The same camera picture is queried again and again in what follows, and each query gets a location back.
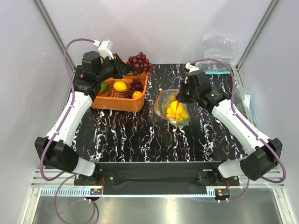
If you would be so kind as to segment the yellow banana bunch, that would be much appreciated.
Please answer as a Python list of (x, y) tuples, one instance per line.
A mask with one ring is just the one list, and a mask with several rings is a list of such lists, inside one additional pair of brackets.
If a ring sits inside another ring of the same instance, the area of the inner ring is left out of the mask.
[(183, 111), (180, 114), (168, 114), (166, 113), (166, 117), (169, 118), (171, 121), (175, 121), (178, 123), (182, 123), (183, 121), (189, 119), (189, 115), (185, 112), (185, 110), (183, 109)]

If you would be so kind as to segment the yellow pear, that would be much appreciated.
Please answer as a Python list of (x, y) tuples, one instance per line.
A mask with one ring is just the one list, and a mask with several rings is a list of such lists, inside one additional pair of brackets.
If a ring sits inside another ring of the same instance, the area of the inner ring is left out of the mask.
[(174, 100), (170, 103), (167, 113), (168, 114), (180, 114), (183, 111), (183, 105), (179, 103), (177, 100)]

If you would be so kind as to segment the dark red grape bunch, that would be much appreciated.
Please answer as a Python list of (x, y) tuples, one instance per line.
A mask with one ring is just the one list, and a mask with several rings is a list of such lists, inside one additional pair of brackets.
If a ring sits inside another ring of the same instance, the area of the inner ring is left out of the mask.
[(143, 52), (139, 52), (135, 56), (130, 56), (127, 65), (133, 68), (133, 76), (139, 76), (145, 73), (147, 76), (153, 75), (153, 65)]

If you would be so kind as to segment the orange plastic basket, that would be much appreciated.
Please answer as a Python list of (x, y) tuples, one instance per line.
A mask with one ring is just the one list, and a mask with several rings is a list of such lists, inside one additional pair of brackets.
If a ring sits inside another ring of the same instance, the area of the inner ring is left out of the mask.
[(138, 112), (142, 109), (145, 101), (145, 92), (147, 89), (148, 76), (143, 72), (139, 76), (139, 80), (143, 85), (140, 96), (137, 98), (125, 98), (125, 92), (118, 92), (114, 89), (114, 83), (117, 81), (124, 82), (127, 87), (132, 82), (136, 76), (124, 77), (123, 79), (113, 79), (112, 77), (105, 80), (108, 83), (108, 89), (98, 94), (93, 101), (91, 108), (93, 109), (105, 109), (105, 110), (118, 110), (118, 111), (128, 111), (128, 112)]

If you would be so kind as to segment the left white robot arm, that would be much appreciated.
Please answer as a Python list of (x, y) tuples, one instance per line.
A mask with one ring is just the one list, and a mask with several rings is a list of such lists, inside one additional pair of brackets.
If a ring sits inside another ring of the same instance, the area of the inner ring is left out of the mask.
[(41, 176), (46, 181), (43, 167), (54, 168), (62, 173), (84, 175), (85, 180), (97, 184), (101, 173), (94, 162), (83, 159), (71, 143), (85, 112), (91, 107), (101, 90), (101, 84), (109, 78), (121, 79), (133, 71), (117, 54), (104, 56), (96, 51), (86, 52), (82, 64), (76, 68), (69, 101), (56, 124), (45, 137), (37, 137), (35, 148), (40, 158)]

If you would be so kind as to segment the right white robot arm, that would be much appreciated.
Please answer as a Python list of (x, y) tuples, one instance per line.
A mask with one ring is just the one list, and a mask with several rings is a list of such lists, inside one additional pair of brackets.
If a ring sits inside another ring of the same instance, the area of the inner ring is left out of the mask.
[(217, 118), (241, 143), (244, 158), (222, 162), (212, 173), (213, 182), (223, 185), (233, 176), (256, 181), (279, 164), (282, 142), (270, 139), (251, 124), (221, 88), (213, 88), (204, 71), (191, 69), (180, 84), (177, 99), (181, 103), (197, 103)]

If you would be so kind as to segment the red zip clear bag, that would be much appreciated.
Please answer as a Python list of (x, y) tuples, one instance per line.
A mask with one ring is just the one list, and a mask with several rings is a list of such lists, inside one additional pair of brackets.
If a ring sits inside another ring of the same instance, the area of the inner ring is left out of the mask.
[(154, 103), (154, 112), (177, 128), (183, 128), (190, 124), (191, 118), (186, 104), (180, 103), (176, 96), (178, 89), (159, 89), (159, 95)]

